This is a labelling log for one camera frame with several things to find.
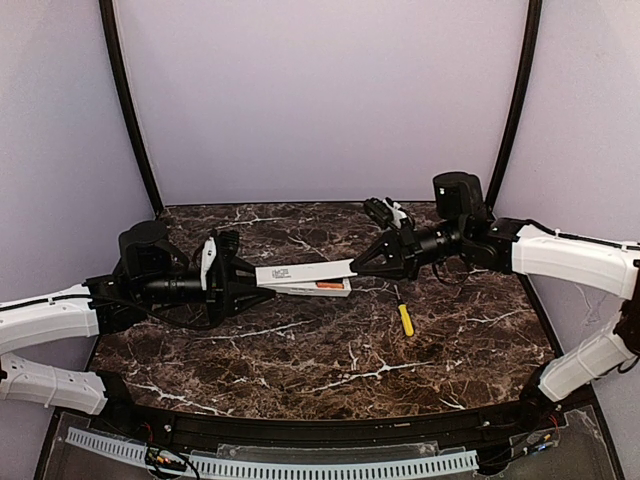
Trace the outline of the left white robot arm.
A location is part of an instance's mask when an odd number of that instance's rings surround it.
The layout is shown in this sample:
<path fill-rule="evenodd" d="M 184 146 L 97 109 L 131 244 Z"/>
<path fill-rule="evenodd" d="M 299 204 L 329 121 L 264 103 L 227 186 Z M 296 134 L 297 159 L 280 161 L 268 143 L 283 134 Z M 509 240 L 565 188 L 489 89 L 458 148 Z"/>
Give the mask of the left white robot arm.
<path fill-rule="evenodd" d="M 112 274 L 2 304 L 2 399 L 89 415 L 123 415 L 133 401 L 118 374 L 43 365 L 17 356 L 17 350 L 123 332 L 148 318 L 192 331 L 210 330 L 276 295 L 258 286 L 254 267 L 238 258 L 235 231 L 207 238 L 198 270 L 170 243 L 168 228 L 160 221 L 134 225 L 120 234 L 118 244 L 120 259 Z"/>

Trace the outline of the white battery cover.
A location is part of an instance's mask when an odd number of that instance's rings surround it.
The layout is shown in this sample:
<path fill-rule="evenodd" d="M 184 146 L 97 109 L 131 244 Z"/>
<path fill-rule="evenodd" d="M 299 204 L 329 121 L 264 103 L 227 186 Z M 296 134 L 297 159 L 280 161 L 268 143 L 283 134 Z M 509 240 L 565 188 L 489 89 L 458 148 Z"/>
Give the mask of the white battery cover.
<path fill-rule="evenodd" d="M 256 285 L 270 287 L 283 284 L 324 282 L 357 276 L 351 269 L 352 259 L 257 267 Z"/>

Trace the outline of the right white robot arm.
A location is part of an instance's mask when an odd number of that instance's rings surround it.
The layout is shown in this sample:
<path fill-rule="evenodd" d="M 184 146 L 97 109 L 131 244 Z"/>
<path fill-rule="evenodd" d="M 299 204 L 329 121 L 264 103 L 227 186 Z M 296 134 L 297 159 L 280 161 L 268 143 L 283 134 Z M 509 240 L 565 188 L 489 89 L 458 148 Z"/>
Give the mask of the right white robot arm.
<path fill-rule="evenodd" d="M 370 198 L 365 213 L 382 235 L 350 264 L 359 276 L 402 280 L 452 256 L 503 274 L 539 275 L 622 299 L 621 311 L 578 347 L 539 368 L 521 397 L 555 404 L 639 355 L 639 246 L 552 230 L 526 219 L 492 217 L 477 176 L 448 172 L 433 180 L 440 223 L 418 230 L 390 199 Z"/>

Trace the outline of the white remote control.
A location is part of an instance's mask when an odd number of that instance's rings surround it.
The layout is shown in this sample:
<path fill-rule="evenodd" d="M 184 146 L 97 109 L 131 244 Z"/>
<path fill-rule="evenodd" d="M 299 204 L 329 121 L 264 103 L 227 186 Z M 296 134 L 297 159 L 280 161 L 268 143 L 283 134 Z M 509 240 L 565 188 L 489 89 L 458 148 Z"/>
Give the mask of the white remote control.
<path fill-rule="evenodd" d="M 316 282 L 343 282 L 343 290 L 318 289 Z M 320 280 L 311 282 L 294 282 L 280 284 L 261 284 L 261 287 L 274 290 L 277 294 L 290 296 L 310 296 L 310 297 L 348 297 L 352 292 L 351 283 L 348 278 Z"/>

